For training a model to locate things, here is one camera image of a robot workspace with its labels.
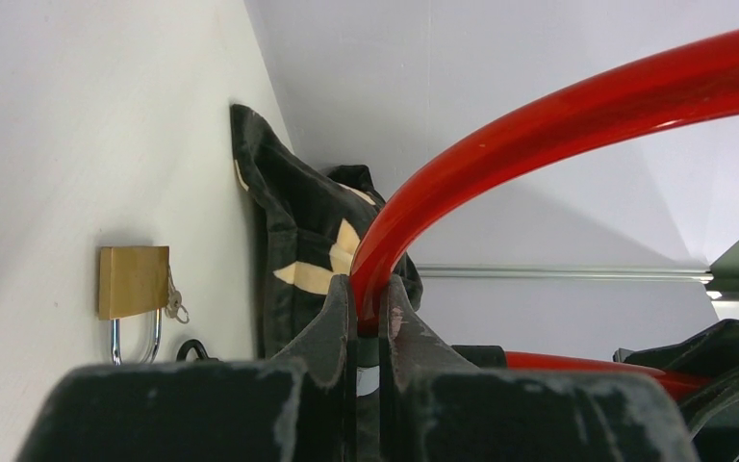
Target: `white wall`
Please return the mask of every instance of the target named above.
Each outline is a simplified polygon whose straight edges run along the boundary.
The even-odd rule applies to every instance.
[[[252,356],[232,101],[287,139],[240,1],[0,2],[0,460],[67,370],[108,361],[100,245],[171,246],[191,324],[164,321],[162,360],[193,336]]]
[[[453,345],[610,361],[718,321],[699,282],[426,279],[418,315]]]

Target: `padlock shackle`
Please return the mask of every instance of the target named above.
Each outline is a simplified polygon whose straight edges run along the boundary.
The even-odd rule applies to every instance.
[[[154,321],[152,323],[151,342],[148,346],[142,363],[153,363],[157,357],[157,351],[160,350],[160,340],[163,337],[163,309],[154,310]],[[110,354],[112,362],[115,366],[123,364],[120,356],[120,318],[109,320],[109,338],[110,338]]]
[[[377,335],[381,293],[409,244],[466,201],[576,154],[735,115],[739,30],[609,70],[477,130],[415,173],[369,227],[350,270],[359,334]]]

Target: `curved red bar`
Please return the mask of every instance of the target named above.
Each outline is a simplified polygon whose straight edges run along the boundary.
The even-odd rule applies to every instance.
[[[606,361],[551,356],[549,354],[519,353],[515,351],[505,352],[505,363],[508,369],[531,371],[642,373],[655,379],[676,401],[695,393],[711,381],[706,377],[698,377],[680,372],[661,371],[659,369],[632,364],[609,363]]]
[[[739,31],[607,71],[504,115],[421,168],[355,254],[358,330],[377,335],[378,298],[406,247],[467,200],[531,170],[618,141],[739,114]]]

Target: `beige patch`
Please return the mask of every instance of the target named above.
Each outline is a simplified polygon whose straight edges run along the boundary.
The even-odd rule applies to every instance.
[[[277,278],[304,292],[327,295],[333,271],[304,262],[295,262],[273,272]]]
[[[237,179],[240,181],[240,185],[242,185],[242,188],[247,191],[250,188],[247,186],[247,183],[244,182],[242,179],[242,172],[240,171],[240,163],[237,162],[236,159],[234,159],[234,170],[237,172]]]
[[[344,249],[350,255],[353,255],[358,249],[358,244],[360,243],[361,238],[358,237],[358,233],[355,232],[355,228],[349,224],[349,221],[342,219],[342,224],[339,226],[339,236],[336,238],[336,245]]]
[[[330,265],[334,274],[349,274],[352,266],[352,254],[345,252],[337,245],[330,247]]]
[[[367,201],[367,203],[368,203],[369,205],[377,205],[377,204],[375,203],[375,201],[374,201],[374,200],[372,200],[372,197],[370,197],[370,195],[369,195],[369,194],[367,194],[366,192],[363,192],[363,191],[358,191],[358,190],[356,190],[355,188],[350,188],[349,186],[347,186],[347,185],[343,185],[343,184],[341,184],[341,183],[338,183],[338,185],[339,185],[339,186],[341,186],[342,188],[346,189],[346,190],[350,190],[350,191],[354,192],[354,193],[355,193],[355,195],[357,195],[357,196],[361,197],[362,199],[364,199],[365,201]]]

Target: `white ceiling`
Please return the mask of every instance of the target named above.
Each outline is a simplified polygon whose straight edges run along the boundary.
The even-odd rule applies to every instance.
[[[249,1],[296,154],[389,196],[550,91],[739,28],[733,1]],[[739,239],[739,117],[608,147],[465,205],[420,263],[703,269]]]

